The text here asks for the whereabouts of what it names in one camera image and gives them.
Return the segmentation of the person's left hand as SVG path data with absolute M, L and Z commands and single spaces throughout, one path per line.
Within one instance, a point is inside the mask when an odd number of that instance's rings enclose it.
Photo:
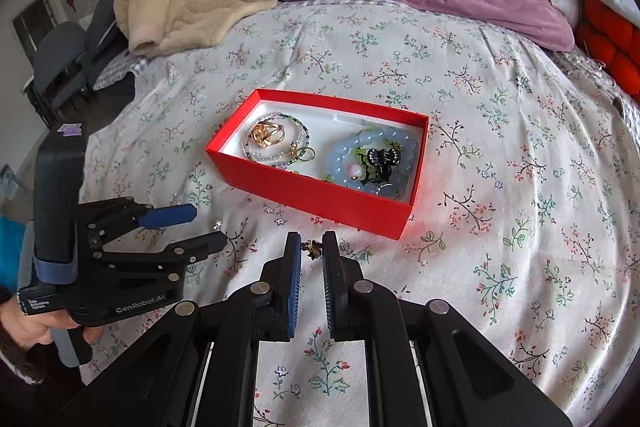
M 52 343 L 51 329 L 79 329 L 66 310 L 24 314 L 15 296 L 1 305 L 1 325 L 23 351 Z

